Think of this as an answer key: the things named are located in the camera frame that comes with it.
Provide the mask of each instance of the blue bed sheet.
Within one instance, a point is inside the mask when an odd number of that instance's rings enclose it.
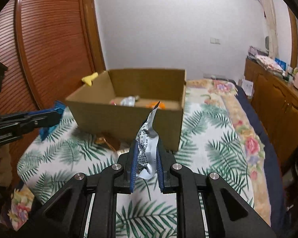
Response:
[[[264,150],[266,157],[264,161],[264,171],[266,176],[269,201],[271,204],[271,228],[277,235],[279,235],[283,232],[284,229],[287,229],[289,225],[289,217],[288,214],[286,214],[285,194],[283,190],[277,155],[275,153],[274,147],[269,141],[267,134],[264,131],[263,126],[261,125],[261,122],[255,110],[247,100],[247,96],[244,93],[243,89],[237,85],[236,88],[238,90],[236,98],[245,111],[251,126],[261,139],[261,142],[265,145]]]

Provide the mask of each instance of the folded cloth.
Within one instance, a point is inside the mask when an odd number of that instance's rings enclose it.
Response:
[[[64,113],[64,110],[66,108],[66,105],[64,105],[62,102],[60,101],[55,101],[55,104],[54,104],[54,107],[51,108],[51,109],[54,109],[56,110],[61,116],[63,115]],[[45,140],[46,137],[51,134],[55,128],[58,126],[57,125],[54,125],[52,127],[43,127],[39,130],[39,134],[40,134],[40,138],[41,138],[41,141]]]
[[[273,72],[282,73],[283,69],[276,63],[273,59],[268,56],[256,55],[256,60],[260,65],[264,67],[265,70],[270,70]]]

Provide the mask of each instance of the yellow toy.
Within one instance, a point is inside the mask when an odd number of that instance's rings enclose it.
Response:
[[[98,73],[94,72],[92,75],[82,78],[82,82],[86,83],[88,86],[92,85],[92,81],[98,77]]]

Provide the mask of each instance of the curtain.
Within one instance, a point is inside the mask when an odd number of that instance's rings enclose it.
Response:
[[[261,0],[261,4],[265,11],[269,33],[269,57],[275,59],[275,57],[279,57],[279,54],[274,3],[273,0]]]

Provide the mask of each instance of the cardboard box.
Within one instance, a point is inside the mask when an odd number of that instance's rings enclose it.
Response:
[[[152,109],[145,106],[161,101],[153,123],[166,149],[178,150],[185,101],[185,70],[117,69],[101,73],[91,87],[83,85],[67,97],[78,127],[89,133],[107,132],[121,140],[135,139]],[[134,107],[116,104],[128,96],[140,96]]]

